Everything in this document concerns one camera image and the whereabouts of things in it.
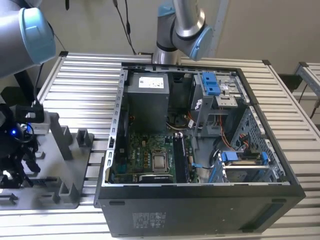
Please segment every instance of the aluminum slatted table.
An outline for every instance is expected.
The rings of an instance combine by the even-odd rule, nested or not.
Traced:
[[[74,210],[1,211],[0,236],[23,236],[24,240],[111,238],[102,211],[93,207],[93,201],[107,149],[121,62],[150,63],[151,57],[69,53],[58,58],[39,98],[47,111],[59,113],[60,124],[68,125],[71,132],[87,128],[95,134],[81,203]],[[272,66],[261,60],[216,58],[198,62],[182,58],[181,63],[242,69],[306,198],[262,234],[153,239],[319,240],[320,133]]]
[[[317,97],[320,97],[320,63],[300,62],[295,74],[300,75]]]

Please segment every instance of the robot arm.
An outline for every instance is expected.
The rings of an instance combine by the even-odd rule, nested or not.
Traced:
[[[41,1],[32,3],[38,6]],[[25,0],[1,0],[0,79],[40,65],[56,55],[52,29],[41,11]]]
[[[173,5],[161,5],[158,8],[157,49],[152,62],[176,64],[178,50],[198,61],[208,50],[212,34],[197,0],[173,0]]]

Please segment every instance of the black front panel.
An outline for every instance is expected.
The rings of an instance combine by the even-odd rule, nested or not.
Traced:
[[[113,237],[186,236],[251,232],[255,222],[263,231],[268,208],[281,210],[285,202],[270,197],[167,198],[102,200]]]

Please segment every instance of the power supply label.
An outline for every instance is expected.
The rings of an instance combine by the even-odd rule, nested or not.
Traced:
[[[163,77],[142,76],[139,78],[139,88],[164,89],[164,79]]]
[[[159,229],[165,227],[166,212],[133,212],[132,217],[135,229]]]

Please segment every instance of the open computer tower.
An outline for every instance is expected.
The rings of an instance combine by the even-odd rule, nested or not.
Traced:
[[[113,237],[259,233],[305,197],[241,69],[123,63],[111,121]]]

